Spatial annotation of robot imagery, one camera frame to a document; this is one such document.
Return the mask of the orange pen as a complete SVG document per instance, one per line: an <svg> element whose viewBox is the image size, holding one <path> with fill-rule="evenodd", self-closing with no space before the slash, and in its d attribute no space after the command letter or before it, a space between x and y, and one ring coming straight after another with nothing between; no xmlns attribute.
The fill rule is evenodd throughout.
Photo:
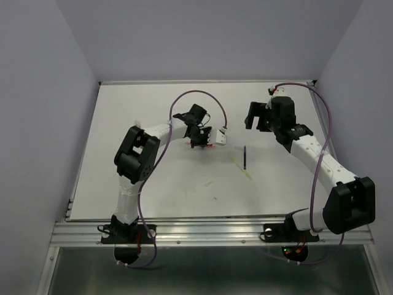
<svg viewBox="0 0 393 295"><path fill-rule="evenodd" d="M185 144L191 146L191 142L186 142ZM216 148L215 145L197 146L197 148L198 148L198 147L199 147L199 148L210 148L210 149Z"/></svg>

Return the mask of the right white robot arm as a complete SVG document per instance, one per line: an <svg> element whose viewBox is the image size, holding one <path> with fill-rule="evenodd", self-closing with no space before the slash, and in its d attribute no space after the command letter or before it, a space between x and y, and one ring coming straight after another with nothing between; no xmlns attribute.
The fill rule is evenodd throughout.
<svg viewBox="0 0 393 295"><path fill-rule="evenodd" d="M274 96L268 103L251 102L245 118L247 129L258 118L257 130L272 132L276 141L313 173L327 193L321 209L309 207L286 216L284 236L296 240L305 231L328 229L342 234L375 221L375 184L358 177L325 152L313 132L296 121L295 105L288 96Z"/></svg>

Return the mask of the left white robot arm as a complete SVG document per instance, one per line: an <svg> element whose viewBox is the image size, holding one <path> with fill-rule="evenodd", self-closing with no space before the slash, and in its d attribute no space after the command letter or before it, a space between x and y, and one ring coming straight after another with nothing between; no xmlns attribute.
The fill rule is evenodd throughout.
<svg viewBox="0 0 393 295"><path fill-rule="evenodd" d="M168 122L147 129L135 125L127 131L114 157L119 196L111 223L103 226L104 234L123 242L136 237L140 188L160 161L158 150L161 147L167 150L171 141L183 138L189 138L193 146L207 146L212 130L202 126L207 115L204 108L194 104L189 112L175 114Z"/></svg>

